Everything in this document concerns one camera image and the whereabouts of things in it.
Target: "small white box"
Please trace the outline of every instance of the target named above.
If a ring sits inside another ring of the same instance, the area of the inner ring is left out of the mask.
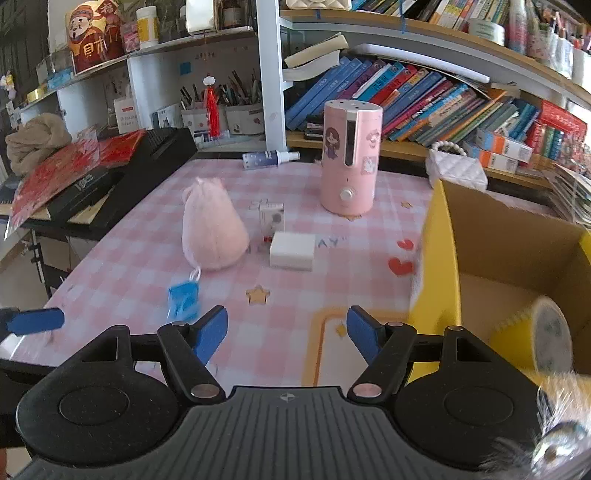
[[[275,232],[285,231],[285,210],[282,203],[263,203],[259,206],[259,212],[265,241],[270,241]]]
[[[316,236],[313,233],[276,232],[271,243],[272,267],[312,270]]]

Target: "pen holder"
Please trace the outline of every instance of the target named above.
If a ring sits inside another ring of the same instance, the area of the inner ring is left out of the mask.
[[[226,107],[232,135],[258,135],[265,132],[262,103]]]
[[[228,107],[223,105],[217,106],[220,116],[220,131],[222,133],[228,130],[228,121],[226,120],[227,108]],[[207,120],[207,110],[205,110],[205,108],[183,110],[181,114],[183,116],[183,125],[191,131],[191,135],[196,144],[209,140],[209,122]]]

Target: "medicine box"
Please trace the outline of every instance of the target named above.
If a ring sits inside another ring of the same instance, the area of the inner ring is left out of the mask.
[[[507,171],[509,173],[515,173],[517,171],[519,162],[514,158],[483,150],[468,142],[464,142],[462,148],[466,151],[468,157],[479,160],[484,168],[493,168],[494,170]]]
[[[487,132],[479,128],[476,132],[476,146],[489,152],[498,153],[515,160],[528,162],[531,157],[532,149],[524,143],[503,137],[493,132]]]

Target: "pink checkered tablecloth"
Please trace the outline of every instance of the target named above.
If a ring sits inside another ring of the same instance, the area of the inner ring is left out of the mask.
[[[217,176],[251,234],[251,249],[236,265],[200,280],[202,313],[221,304],[229,314],[213,373],[226,391],[235,384],[300,385],[316,311],[355,304],[408,309],[410,275],[396,276],[388,259],[412,260],[413,250],[398,243],[417,243],[432,194],[427,179],[379,172],[374,208],[350,221],[320,206],[320,172],[318,165],[301,163],[249,171],[235,160],[187,163],[106,235],[47,303],[64,311],[63,328],[27,336],[13,359],[59,365],[112,325],[125,324],[139,334],[168,323],[167,290],[191,272],[181,247],[181,192],[197,176]],[[546,207],[494,195],[511,206],[551,214]],[[316,234],[313,271],[269,267],[268,253],[258,246],[258,205],[266,201],[285,204],[286,230]],[[271,295],[265,305],[249,305],[246,291],[258,284]]]

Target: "storage box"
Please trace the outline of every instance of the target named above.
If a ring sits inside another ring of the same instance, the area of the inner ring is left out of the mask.
[[[519,162],[513,158],[483,150],[468,142],[464,142],[462,148],[466,151],[468,157],[477,158],[484,168],[508,171],[509,173],[517,171]]]
[[[408,321],[441,335],[463,325],[487,342],[493,328],[538,296],[569,324],[574,369],[591,374],[591,233],[487,193],[438,181],[414,265]],[[432,372],[415,364],[413,377]]]
[[[117,98],[113,102],[119,134],[139,130],[138,113],[133,98]]]
[[[531,147],[526,144],[494,132],[488,132],[482,128],[479,128],[476,132],[475,144],[483,150],[525,162],[530,159],[532,153]]]
[[[233,135],[258,135],[265,132],[261,103],[226,107],[226,118]]]

